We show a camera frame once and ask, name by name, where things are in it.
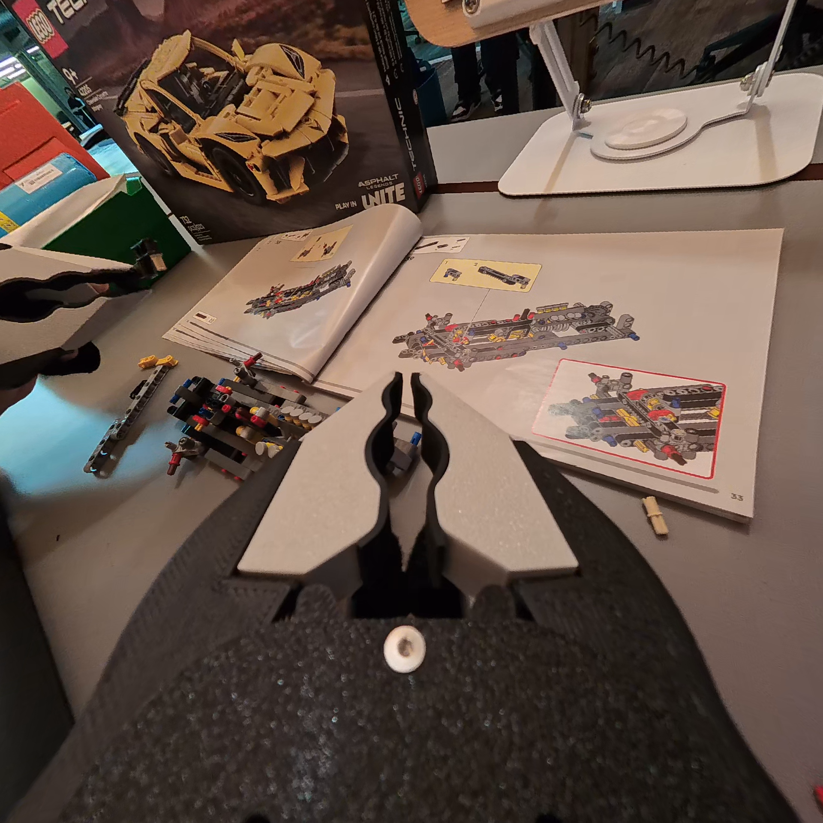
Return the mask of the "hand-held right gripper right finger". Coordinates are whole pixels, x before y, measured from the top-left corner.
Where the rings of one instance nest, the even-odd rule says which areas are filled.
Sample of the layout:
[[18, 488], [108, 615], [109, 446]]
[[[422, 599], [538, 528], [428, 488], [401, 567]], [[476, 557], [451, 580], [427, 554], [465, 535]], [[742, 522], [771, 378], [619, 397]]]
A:
[[410, 377], [431, 470], [425, 567], [476, 597], [489, 585], [573, 574], [579, 569], [518, 446], [501, 428], [431, 376]]

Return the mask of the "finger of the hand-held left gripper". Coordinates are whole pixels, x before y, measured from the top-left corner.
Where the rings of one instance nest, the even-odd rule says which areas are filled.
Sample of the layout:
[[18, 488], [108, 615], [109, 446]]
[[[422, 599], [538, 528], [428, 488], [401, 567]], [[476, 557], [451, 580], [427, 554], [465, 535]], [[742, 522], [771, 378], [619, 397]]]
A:
[[113, 300], [98, 297], [79, 308], [61, 307], [38, 321], [1, 321], [1, 364], [52, 350], [71, 351], [93, 342], [109, 322]]
[[13, 283], [22, 282], [26, 288], [49, 288], [45, 283], [58, 275], [96, 270], [126, 272], [125, 281], [110, 276], [110, 293], [136, 293], [137, 279], [132, 266], [123, 262], [69, 252], [28, 249], [19, 245], [1, 243], [1, 286], [3, 291], [15, 289]]

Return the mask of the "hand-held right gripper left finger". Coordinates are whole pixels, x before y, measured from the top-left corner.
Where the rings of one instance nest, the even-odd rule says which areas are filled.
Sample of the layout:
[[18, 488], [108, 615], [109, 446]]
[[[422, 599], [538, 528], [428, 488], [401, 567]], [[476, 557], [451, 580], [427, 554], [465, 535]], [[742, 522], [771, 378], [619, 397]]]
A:
[[403, 599], [402, 554], [393, 535], [384, 470], [402, 375], [390, 372], [302, 438], [237, 571], [360, 591], [377, 608]]

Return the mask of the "toy car chassis model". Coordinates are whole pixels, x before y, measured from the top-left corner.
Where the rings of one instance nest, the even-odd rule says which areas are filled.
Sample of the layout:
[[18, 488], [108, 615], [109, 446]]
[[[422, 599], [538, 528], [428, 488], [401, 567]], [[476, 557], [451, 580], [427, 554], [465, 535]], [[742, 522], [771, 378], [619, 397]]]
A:
[[247, 480], [331, 416], [309, 406], [303, 395], [259, 376], [259, 357], [236, 361], [232, 379], [214, 383], [195, 377], [178, 388], [168, 412], [183, 423], [183, 433], [165, 445], [169, 476], [184, 461], [203, 459], [230, 478]]

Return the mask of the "yellow car toy set box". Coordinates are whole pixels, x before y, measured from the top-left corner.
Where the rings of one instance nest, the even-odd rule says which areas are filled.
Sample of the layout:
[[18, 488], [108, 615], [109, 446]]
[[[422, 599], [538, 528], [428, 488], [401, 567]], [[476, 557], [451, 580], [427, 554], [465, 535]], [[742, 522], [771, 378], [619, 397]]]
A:
[[8, 2], [199, 243], [436, 184], [398, 2]]

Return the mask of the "light blue roll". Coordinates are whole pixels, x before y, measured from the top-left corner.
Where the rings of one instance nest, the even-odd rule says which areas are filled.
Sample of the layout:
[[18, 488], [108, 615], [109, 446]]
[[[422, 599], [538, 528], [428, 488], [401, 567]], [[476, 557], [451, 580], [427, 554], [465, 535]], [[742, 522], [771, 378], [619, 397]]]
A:
[[1, 190], [1, 237], [69, 194], [97, 181], [73, 156], [62, 153]]

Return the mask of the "grey beam with yellow connectors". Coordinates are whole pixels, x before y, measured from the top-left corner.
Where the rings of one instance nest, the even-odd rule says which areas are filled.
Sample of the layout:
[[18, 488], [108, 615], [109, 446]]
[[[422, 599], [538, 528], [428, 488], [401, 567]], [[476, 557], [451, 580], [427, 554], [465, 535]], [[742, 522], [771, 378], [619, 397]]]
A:
[[126, 437], [159, 384], [168, 372], [177, 365], [178, 361], [172, 355], [162, 358], [151, 355], [139, 360], [138, 367], [146, 371], [147, 376], [130, 392], [129, 406], [127, 406], [121, 417], [115, 419], [87, 459], [83, 468], [86, 474], [108, 477], [110, 468], [115, 461], [113, 449]]

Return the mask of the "green plastic bin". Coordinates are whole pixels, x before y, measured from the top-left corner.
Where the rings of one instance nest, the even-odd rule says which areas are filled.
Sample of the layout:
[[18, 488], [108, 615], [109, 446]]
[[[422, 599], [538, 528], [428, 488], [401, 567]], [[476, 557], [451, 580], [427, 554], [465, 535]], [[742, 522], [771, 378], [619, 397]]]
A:
[[151, 191], [125, 174], [68, 194], [2, 237], [10, 245], [127, 264], [135, 261], [132, 248], [142, 240], [156, 243], [167, 268], [191, 251]]

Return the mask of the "red tote bag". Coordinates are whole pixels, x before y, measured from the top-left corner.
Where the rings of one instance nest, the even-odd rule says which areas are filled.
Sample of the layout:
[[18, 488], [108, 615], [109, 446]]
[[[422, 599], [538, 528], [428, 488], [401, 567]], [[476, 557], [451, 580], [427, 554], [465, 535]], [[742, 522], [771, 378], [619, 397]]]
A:
[[98, 180], [109, 177], [85, 148], [21, 84], [1, 89], [1, 188], [62, 153]]

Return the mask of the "building instruction booklet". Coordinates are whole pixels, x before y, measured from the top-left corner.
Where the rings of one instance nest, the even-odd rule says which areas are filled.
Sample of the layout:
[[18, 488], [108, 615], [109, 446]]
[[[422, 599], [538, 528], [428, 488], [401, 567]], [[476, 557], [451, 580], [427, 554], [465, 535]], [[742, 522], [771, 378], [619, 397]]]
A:
[[782, 229], [260, 241], [164, 338], [355, 396], [429, 375], [567, 466], [748, 521]]

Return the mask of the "white document stand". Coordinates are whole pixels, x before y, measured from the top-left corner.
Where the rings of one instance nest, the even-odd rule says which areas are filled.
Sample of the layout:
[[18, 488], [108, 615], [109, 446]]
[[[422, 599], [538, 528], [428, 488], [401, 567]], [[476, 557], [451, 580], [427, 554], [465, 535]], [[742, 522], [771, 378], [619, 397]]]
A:
[[811, 162], [822, 80], [773, 79], [796, 2], [787, 2], [768, 60], [741, 81], [592, 105], [574, 79], [553, 20], [599, 2], [406, 2], [420, 35], [444, 48], [529, 26], [565, 114], [548, 118], [498, 183], [508, 197], [751, 187]]

